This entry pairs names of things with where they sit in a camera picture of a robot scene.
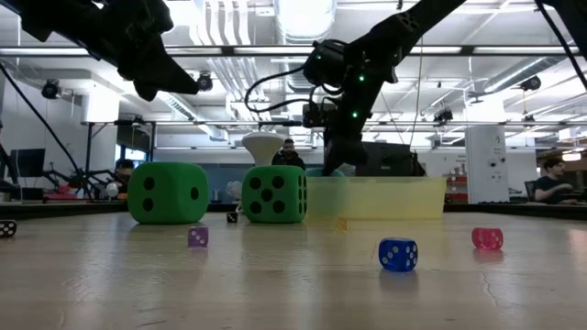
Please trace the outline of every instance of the large green die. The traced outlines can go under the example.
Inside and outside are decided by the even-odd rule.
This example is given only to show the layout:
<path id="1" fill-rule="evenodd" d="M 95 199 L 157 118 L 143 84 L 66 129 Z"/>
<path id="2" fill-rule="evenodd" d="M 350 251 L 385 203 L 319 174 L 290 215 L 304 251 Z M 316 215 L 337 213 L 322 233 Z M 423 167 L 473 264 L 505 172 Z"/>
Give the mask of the large green die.
<path id="1" fill-rule="evenodd" d="M 252 223 L 300 223 L 306 199 L 305 173 L 297 166 L 255 167 L 242 184 L 242 208 Z"/>
<path id="2" fill-rule="evenodd" d="M 196 223 L 207 207 L 208 179 L 195 164 L 143 163 L 128 183 L 128 210 L 141 224 Z"/>

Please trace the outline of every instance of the man with dark hair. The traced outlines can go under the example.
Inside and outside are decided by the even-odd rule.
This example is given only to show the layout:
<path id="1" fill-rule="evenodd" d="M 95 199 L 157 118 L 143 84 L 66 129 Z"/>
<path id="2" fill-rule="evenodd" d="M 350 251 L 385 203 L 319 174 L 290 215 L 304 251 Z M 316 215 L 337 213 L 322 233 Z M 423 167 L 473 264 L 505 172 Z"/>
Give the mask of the man with dark hair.
<path id="1" fill-rule="evenodd" d="M 304 161 L 295 152 L 294 141 L 290 138 L 285 139 L 282 150 L 273 156 L 271 164 L 298 166 L 305 171 Z"/>
<path id="2" fill-rule="evenodd" d="M 116 161 L 116 185 L 118 186 L 118 193 L 127 193 L 128 181 L 135 170 L 135 162 L 131 159 L 119 159 Z"/>
<path id="3" fill-rule="evenodd" d="M 572 185 L 562 180 L 565 162 L 561 159 L 548 159 L 543 164 L 547 175 L 536 181 L 535 198 L 537 202 L 546 204 L 576 204 L 577 200 L 565 199 L 565 193 L 572 193 Z"/>

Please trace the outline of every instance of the translucent yellow box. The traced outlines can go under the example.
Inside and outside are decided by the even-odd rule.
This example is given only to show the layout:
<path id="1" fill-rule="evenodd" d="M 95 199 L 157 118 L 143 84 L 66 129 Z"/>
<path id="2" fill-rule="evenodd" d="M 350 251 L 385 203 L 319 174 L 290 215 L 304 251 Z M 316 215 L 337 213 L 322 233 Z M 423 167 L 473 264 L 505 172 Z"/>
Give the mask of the translucent yellow box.
<path id="1" fill-rule="evenodd" d="M 305 221 L 441 219 L 444 178 L 307 178 Z"/>

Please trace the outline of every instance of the small black die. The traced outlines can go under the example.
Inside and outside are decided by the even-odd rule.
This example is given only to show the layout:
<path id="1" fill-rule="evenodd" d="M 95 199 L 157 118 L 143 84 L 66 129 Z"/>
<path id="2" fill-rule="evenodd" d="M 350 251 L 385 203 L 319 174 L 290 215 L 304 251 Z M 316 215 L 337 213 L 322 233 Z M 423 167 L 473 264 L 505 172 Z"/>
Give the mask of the small black die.
<path id="1" fill-rule="evenodd" d="M 237 223 L 238 222 L 238 213 L 236 213 L 236 212 L 227 213 L 227 222 L 229 224 Z"/>
<path id="2" fill-rule="evenodd" d="M 10 238 L 17 233 L 17 222 L 14 220 L 0 220 L 0 238 Z"/>

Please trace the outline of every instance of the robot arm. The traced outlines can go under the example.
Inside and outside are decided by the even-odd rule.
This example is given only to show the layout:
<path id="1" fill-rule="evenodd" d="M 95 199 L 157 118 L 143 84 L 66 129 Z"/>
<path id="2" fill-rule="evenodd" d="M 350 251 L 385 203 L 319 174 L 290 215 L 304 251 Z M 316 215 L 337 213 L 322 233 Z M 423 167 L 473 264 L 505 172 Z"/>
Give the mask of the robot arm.
<path id="1" fill-rule="evenodd" d="M 22 28 L 45 42 L 52 32 L 118 68 L 142 98 L 158 91 L 197 94 L 197 82 L 165 52 L 161 34 L 173 28 L 162 0 L 0 0 Z"/>
<path id="2" fill-rule="evenodd" d="M 361 132 L 371 117 L 384 82 L 397 83 L 394 68 L 431 28 L 465 0 L 421 0 L 407 11 L 388 17 L 369 33 L 349 44 L 336 40 L 315 43 L 304 66 L 304 76 L 316 86 L 338 88 L 328 98 L 337 107 L 325 112 L 310 104 L 305 127 L 325 128 L 325 167 L 328 176 L 342 163 L 358 165 L 367 160 Z M 583 0 L 537 0 L 553 6 L 587 55 L 587 5 Z"/>

